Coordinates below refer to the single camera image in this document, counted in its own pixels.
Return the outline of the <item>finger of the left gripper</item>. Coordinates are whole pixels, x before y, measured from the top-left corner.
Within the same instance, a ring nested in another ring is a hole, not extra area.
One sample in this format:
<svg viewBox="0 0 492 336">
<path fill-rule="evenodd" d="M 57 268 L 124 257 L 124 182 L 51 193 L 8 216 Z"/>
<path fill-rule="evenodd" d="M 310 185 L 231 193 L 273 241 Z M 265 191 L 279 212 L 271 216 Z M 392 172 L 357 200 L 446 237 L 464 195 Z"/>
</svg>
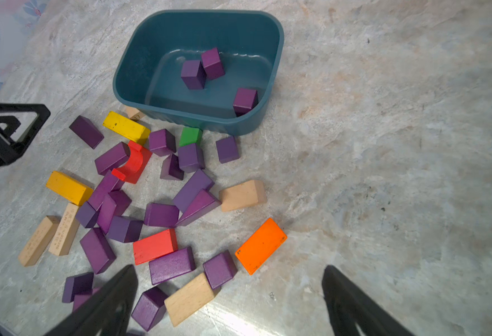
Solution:
<svg viewBox="0 0 492 336">
<path fill-rule="evenodd" d="M 21 126 L 20 113 L 35 113 L 36 119 L 25 129 L 23 136 L 14 140 L 15 131 Z M 0 103 L 0 167 L 16 162 L 27 151 L 37 133 L 51 116 L 43 104 L 1 104 Z"/>
</svg>

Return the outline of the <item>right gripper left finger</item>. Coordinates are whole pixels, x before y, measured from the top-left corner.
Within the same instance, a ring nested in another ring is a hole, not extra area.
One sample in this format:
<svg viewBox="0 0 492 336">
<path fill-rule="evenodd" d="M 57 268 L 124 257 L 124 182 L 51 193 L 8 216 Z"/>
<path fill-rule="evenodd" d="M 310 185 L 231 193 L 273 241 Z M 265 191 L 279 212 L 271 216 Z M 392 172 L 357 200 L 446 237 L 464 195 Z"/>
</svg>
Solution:
<svg viewBox="0 0 492 336">
<path fill-rule="evenodd" d="M 47 335 L 125 335 L 137 287 L 135 266 L 125 266 Z"/>
</svg>

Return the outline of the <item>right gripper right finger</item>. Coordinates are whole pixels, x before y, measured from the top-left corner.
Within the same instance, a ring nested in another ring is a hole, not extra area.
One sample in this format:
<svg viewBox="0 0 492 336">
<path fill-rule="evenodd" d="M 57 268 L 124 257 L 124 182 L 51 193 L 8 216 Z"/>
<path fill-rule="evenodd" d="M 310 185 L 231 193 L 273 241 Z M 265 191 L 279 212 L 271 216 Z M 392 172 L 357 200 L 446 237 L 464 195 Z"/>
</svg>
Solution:
<svg viewBox="0 0 492 336">
<path fill-rule="evenodd" d="M 412 334 L 336 267 L 326 266 L 321 286 L 335 335 Z"/>
</svg>

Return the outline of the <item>purple long brick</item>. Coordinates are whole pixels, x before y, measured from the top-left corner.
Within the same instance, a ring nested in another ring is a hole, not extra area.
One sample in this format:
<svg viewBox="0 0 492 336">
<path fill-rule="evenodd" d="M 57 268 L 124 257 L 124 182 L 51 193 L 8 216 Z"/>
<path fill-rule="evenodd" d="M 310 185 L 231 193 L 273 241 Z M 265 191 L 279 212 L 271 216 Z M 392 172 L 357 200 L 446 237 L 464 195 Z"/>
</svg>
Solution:
<svg viewBox="0 0 492 336">
<path fill-rule="evenodd" d="M 80 243 L 95 274 L 105 272 L 116 260 L 116 254 L 100 228 L 91 228 Z"/>
</svg>

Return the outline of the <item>purple cube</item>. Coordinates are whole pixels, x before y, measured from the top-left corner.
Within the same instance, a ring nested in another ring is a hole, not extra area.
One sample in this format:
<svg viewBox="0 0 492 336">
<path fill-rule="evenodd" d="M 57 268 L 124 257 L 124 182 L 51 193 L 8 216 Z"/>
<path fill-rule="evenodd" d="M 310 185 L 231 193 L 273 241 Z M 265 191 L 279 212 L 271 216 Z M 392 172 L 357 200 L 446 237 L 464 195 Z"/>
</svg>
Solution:
<svg viewBox="0 0 492 336">
<path fill-rule="evenodd" d="M 219 162 L 225 164 L 240 158 L 237 142 L 235 137 L 226 137 L 216 141 L 216 149 Z"/>
<path fill-rule="evenodd" d="M 201 55 L 201 60 L 207 79 L 215 80 L 225 75 L 218 48 L 205 51 Z"/>
<path fill-rule="evenodd" d="M 207 75 L 200 60 L 187 60 L 181 69 L 181 79 L 190 90 L 203 90 Z"/>
<path fill-rule="evenodd" d="M 250 112 L 258 104 L 257 90 L 239 88 L 233 101 L 233 110 L 237 117 Z"/>
<path fill-rule="evenodd" d="M 213 290 L 232 280 L 237 273 L 237 267 L 229 250 L 225 250 L 203 263 L 203 268 Z"/>
</svg>

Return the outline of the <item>natural wood brick near bin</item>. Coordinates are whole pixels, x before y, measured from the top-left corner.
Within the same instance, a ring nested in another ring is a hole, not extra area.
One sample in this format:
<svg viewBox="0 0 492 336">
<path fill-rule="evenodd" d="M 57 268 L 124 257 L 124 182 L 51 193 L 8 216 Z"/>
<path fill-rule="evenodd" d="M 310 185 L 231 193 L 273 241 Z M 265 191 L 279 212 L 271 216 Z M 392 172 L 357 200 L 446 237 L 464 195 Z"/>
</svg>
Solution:
<svg viewBox="0 0 492 336">
<path fill-rule="evenodd" d="M 131 106 L 125 107 L 125 112 L 130 120 L 138 121 L 145 117 L 139 109 L 133 108 Z"/>
</svg>

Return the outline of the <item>teal plastic storage bin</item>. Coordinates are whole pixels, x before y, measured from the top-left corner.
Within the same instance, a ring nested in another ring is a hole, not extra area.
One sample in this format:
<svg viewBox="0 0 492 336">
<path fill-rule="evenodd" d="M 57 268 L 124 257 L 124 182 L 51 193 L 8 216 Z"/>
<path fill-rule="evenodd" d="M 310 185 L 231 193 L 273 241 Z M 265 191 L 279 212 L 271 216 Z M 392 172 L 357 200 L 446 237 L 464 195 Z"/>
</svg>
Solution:
<svg viewBox="0 0 492 336">
<path fill-rule="evenodd" d="M 260 126 L 285 41 L 262 11 L 161 11 L 133 32 L 116 98 L 150 118 L 241 136 Z"/>
</svg>

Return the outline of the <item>natural wood brick lower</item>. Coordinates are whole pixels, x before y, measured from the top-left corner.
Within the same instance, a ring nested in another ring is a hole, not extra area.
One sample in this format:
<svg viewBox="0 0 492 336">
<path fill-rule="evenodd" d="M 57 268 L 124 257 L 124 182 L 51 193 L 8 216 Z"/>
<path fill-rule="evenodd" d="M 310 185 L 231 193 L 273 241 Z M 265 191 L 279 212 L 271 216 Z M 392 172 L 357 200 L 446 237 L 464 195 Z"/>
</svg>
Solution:
<svg viewBox="0 0 492 336">
<path fill-rule="evenodd" d="M 217 293 L 218 290 L 214 290 L 209 284 L 206 274 L 199 274 L 165 299 L 165 307 L 172 325 L 174 327 L 180 325 L 208 302 L 215 299 Z"/>
</svg>

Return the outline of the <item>red rectangular brick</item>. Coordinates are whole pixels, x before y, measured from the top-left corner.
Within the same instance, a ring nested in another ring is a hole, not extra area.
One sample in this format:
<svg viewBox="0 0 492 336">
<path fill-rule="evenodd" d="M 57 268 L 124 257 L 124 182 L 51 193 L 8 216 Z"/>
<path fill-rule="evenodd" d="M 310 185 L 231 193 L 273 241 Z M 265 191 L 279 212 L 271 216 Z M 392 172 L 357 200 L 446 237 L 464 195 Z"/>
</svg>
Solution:
<svg viewBox="0 0 492 336">
<path fill-rule="evenodd" d="M 135 264 L 148 263 L 177 250 L 177 237 L 174 228 L 164 230 L 132 244 Z"/>
</svg>

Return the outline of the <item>purple brick beside red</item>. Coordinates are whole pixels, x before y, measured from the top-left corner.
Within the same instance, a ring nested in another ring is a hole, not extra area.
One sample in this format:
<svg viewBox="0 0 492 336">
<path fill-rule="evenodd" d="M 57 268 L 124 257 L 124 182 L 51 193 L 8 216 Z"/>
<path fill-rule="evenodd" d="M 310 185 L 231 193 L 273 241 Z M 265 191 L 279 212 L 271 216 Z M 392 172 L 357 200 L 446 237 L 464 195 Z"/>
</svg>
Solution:
<svg viewBox="0 0 492 336">
<path fill-rule="evenodd" d="M 151 283 L 158 285 L 196 269 L 190 246 L 149 262 Z"/>
</svg>

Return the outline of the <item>purple brick far left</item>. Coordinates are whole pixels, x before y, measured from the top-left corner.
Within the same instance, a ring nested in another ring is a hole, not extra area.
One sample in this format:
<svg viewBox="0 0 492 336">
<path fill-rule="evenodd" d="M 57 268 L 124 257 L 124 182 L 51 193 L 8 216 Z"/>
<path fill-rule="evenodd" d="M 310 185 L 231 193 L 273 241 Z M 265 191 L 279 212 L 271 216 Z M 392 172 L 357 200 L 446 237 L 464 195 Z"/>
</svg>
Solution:
<svg viewBox="0 0 492 336">
<path fill-rule="evenodd" d="M 92 149 L 95 149 L 104 139 L 104 135 L 100 130 L 94 126 L 90 119 L 84 116 L 78 116 L 69 126 L 69 129 Z"/>
</svg>

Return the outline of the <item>yellow-orange brick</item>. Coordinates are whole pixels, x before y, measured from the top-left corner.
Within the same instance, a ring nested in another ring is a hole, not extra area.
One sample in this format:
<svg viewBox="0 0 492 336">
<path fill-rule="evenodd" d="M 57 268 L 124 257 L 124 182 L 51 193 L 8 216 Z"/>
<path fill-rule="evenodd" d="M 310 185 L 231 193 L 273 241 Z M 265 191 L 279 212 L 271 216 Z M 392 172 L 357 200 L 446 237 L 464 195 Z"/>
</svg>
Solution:
<svg viewBox="0 0 492 336">
<path fill-rule="evenodd" d="M 57 171 L 52 172 L 46 187 L 76 206 L 82 206 L 93 194 L 92 188 Z"/>
</svg>

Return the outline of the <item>natural wood long brick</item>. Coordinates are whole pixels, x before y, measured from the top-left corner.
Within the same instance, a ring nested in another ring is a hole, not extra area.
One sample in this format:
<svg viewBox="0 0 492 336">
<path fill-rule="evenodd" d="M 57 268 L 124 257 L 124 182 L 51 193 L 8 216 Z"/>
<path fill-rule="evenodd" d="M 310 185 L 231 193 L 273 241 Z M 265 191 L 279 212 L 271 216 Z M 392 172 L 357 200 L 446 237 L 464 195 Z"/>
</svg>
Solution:
<svg viewBox="0 0 492 336">
<path fill-rule="evenodd" d="M 46 216 L 18 256 L 23 267 L 35 265 L 53 239 L 60 223 L 59 216 Z"/>
<path fill-rule="evenodd" d="M 79 206 L 76 204 L 68 204 L 48 249 L 53 255 L 68 255 L 79 228 L 79 221 L 76 219 L 78 210 Z"/>
</svg>

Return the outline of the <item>natural wood long brick left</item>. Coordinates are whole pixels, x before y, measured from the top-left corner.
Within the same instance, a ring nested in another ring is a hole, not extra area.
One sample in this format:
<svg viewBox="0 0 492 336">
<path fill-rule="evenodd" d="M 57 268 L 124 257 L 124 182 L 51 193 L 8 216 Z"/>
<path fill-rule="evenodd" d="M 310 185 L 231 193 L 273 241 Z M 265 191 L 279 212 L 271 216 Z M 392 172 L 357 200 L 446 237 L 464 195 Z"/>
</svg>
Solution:
<svg viewBox="0 0 492 336">
<path fill-rule="evenodd" d="M 18 256 L 23 267 L 35 265 L 53 239 L 60 223 L 59 216 L 46 216 Z"/>
</svg>

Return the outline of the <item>orange brick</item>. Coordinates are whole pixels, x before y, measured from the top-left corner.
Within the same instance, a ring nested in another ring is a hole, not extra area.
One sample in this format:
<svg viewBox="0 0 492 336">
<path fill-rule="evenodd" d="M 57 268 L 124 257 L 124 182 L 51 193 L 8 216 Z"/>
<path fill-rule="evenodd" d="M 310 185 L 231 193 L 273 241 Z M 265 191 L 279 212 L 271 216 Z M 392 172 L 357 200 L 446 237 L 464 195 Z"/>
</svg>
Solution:
<svg viewBox="0 0 492 336">
<path fill-rule="evenodd" d="M 259 229 L 235 252 L 235 256 L 253 275 L 262 264 L 286 241 L 283 229 L 269 218 Z"/>
</svg>

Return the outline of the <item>yellow long brick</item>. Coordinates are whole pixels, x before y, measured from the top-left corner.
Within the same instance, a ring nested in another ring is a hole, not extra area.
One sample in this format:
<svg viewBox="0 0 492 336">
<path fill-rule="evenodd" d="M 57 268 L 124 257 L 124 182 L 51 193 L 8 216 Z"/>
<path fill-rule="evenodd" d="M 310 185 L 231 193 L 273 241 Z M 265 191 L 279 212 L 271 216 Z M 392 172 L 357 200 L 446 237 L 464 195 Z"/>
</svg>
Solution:
<svg viewBox="0 0 492 336">
<path fill-rule="evenodd" d="M 109 130 L 142 146 L 148 140 L 151 132 L 149 128 L 113 111 L 109 112 L 104 119 L 103 125 Z"/>
</svg>

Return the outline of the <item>red arch brick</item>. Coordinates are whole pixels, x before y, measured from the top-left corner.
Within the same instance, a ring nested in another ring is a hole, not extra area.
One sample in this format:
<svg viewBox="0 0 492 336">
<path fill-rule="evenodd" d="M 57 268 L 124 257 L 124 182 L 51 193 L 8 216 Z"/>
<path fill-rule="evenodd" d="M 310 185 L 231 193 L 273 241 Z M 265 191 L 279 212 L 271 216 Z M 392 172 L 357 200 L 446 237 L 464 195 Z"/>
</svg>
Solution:
<svg viewBox="0 0 492 336">
<path fill-rule="evenodd" d="M 130 157 L 125 165 L 114 168 L 111 173 L 122 182 L 136 184 L 148 164 L 152 152 L 135 141 L 129 141 Z"/>
</svg>

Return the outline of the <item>purple triangle brick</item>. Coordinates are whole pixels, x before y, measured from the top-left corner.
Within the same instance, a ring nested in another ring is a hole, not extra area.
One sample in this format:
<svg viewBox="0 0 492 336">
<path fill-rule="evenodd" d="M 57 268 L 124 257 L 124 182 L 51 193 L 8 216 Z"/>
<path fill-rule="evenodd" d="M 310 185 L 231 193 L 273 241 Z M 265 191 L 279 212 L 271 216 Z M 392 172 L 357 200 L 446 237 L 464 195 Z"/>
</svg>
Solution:
<svg viewBox="0 0 492 336">
<path fill-rule="evenodd" d="M 187 226 L 221 205 L 212 193 L 201 190 L 177 221 L 177 227 Z"/>
</svg>

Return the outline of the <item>natural wood brick right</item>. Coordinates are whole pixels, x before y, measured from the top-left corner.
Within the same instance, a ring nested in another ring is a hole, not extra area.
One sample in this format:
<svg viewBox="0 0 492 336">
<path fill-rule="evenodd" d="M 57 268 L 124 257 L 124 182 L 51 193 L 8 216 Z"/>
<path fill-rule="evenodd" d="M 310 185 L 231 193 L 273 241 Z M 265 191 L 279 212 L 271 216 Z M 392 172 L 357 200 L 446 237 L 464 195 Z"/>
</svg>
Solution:
<svg viewBox="0 0 492 336">
<path fill-rule="evenodd" d="M 267 203 L 264 183 L 250 180 L 219 192 L 221 210 L 229 212 Z"/>
</svg>

